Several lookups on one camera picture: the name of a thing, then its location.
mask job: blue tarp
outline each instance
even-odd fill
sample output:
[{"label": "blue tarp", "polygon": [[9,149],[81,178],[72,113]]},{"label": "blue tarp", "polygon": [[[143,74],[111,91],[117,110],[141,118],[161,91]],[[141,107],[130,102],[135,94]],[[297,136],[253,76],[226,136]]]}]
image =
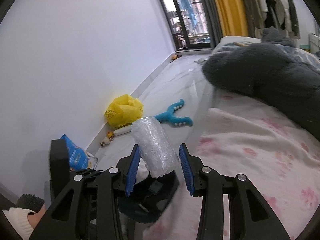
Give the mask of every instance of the blue tarp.
[{"label": "blue tarp", "polygon": [[195,29],[196,25],[197,25],[197,20],[196,20],[196,16],[195,13],[193,12],[193,8],[192,5],[190,3],[190,0],[178,0],[180,9],[185,9],[188,11],[189,16],[191,18],[191,24],[192,24],[192,28]]}]

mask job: blue package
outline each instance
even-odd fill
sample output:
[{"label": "blue package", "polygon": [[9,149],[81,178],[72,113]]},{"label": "blue package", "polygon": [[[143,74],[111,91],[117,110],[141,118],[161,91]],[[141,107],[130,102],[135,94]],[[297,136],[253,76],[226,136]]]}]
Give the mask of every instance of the blue package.
[{"label": "blue package", "polygon": [[68,154],[69,154],[69,164],[70,169],[74,171],[83,170],[88,168],[88,157],[85,154],[84,150],[75,145],[68,136],[65,134],[60,138],[65,139]]}]

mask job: glass door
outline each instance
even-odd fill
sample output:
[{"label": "glass door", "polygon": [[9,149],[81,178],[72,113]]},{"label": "glass door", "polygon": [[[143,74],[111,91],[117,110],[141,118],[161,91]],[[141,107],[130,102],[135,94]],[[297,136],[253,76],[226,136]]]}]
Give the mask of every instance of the glass door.
[{"label": "glass door", "polygon": [[177,50],[210,48],[210,37],[200,0],[160,0]]}]

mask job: yellow plastic bag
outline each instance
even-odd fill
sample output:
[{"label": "yellow plastic bag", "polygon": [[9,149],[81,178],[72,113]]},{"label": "yellow plastic bag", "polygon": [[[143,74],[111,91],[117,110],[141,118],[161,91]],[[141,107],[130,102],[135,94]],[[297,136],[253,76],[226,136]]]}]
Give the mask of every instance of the yellow plastic bag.
[{"label": "yellow plastic bag", "polygon": [[128,94],[112,101],[104,116],[112,128],[119,128],[142,117],[143,104]]}]

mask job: person's hand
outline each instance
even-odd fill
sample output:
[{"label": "person's hand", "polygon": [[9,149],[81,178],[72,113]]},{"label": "person's hand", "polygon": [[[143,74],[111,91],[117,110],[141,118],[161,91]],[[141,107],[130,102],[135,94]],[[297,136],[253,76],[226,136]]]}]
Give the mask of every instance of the person's hand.
[{"label": "person's hand", "polygon": [[44,213],[45,207],[43,205],[38,213],[28,215],[28,221],[33,228],[36,228],[36,225],[39,223]]}]

